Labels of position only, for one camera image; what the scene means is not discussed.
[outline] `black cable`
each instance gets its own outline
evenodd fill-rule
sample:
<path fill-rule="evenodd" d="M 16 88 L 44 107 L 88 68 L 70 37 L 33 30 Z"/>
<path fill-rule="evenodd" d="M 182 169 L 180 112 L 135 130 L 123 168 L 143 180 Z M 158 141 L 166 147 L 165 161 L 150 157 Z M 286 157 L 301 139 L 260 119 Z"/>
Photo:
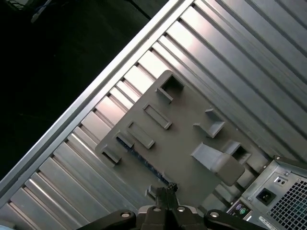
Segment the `black cable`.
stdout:
<path fill-rule="evenodd" d="M 134 8 L 136 8 L 141 14 L 143 14 L 145 18 L 151 20 L 151 17 L 144 10 L 142 10 L 133 0 L 125 0 L 125 1 L 129 2 L 132 6 L 134 6 Z"/>

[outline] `rectangular slot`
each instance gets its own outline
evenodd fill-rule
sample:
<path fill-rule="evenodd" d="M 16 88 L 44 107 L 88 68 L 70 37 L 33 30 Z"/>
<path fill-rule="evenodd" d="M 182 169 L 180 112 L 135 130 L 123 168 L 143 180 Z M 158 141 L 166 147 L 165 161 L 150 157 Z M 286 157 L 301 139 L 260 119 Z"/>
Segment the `rectangular slot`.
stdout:
<path fill-rule="evenodd" d="M 147 104 L 143 110 L 165 130 L 171 126 L 172 122 L 152 105 Z"/>
<path fill-rule="evenodd" d="M 135 122 L 131 122 L 127 128 L 128 132 L 132 134 L 141 144 L 147 149 L 150 149 L 154 144 L 154 140 L 145 133 Z"/>
<path fill-rule="evenodd" d="M 251 156 L 242 146 L 239 146 L 237 150 L 232 155 L 240 164 L 244 164 L 247 162 L 249 157 Z"/>
<path fill-rule="evenodd" d="M 184 87 L 184 84 L 181 83 L 177 78 L 171 75 L 165 83 L 161 86 L 166 92 L 181 92 Z"/>

